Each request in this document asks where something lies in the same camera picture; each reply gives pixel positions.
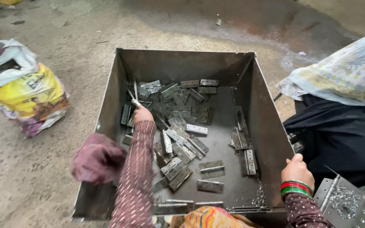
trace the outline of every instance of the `metal shaving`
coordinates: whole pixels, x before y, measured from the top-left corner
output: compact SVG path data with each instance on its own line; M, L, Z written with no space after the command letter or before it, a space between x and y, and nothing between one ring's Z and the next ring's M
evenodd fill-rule
M351 219L357 215L361 195L343 185L335 186L329 204L343 218Z
M252 200L251 205L252 206L268 206L266 197L264 196L263 184L261 183L260 179L258 179L258 182L259 182L259 189L257 190L257 199Z

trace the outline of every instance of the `green bangle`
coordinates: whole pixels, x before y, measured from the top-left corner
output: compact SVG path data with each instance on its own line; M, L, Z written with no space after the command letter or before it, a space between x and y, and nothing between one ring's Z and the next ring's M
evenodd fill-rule
M310 194L308 194L308 193L305 193L305 192L302 192L302 191L297 191L297 190L291 190L291 191L287 191L287 192L285 192L284 194L281 194L281 200L282 200L283 202L285 202L285 197L286 197L288 194L291 194L291 193L299 193L299 194L307 195L307 196L309 196L310 198L312 198L312 197L310 196Z
M301 191L301 192L303 192L303 193L308 194L309 196L311 196L311 194L309 194L308 191L306 191L306 190L304 190L302 188L298 188L298 187L284 187L284 188L281 189L281 194L284 194L284 193L286 193L288 191L292 191L292 190Z
M281 184L284 184L284 183L287 183L287 182L296 182L296 183L298 183L298 184L305 185L305 187L307 187L307 188L311 191L311 193L313 194L313 190L312 190L312 188L311 188L309 185L305 184L304 182L302 182L302 181L300 181L300 180L285 180L285 181L283 181Z

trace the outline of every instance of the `light blue floral cloth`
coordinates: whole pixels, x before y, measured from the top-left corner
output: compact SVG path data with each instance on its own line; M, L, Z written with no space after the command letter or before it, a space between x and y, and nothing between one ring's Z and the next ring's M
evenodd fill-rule
M295 100L312 94L345 105L365 106L365 37L331 56L304 68L298 68L276 85Z

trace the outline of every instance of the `dirty floor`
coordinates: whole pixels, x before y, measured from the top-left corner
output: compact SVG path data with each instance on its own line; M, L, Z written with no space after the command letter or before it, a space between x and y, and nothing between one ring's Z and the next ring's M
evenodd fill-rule
M292 70L364 35L361 0L25 0L0 10L0 38L27 45L71 95L66 117L31 139L0 113L0 228L106 226L71 222L79 184L68 166L94 131L116 47L256 51L276 96ZM282 120L294 114L291 99L276 105Z

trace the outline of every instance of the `black cloth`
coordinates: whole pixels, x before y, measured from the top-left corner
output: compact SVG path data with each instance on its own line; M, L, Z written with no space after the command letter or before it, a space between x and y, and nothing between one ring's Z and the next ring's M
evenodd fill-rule
M335 175L327 165L354 185L365 185L365 106L348 106L310 94L303 95L306 108L283 124L304 143L301 151L315 178Z

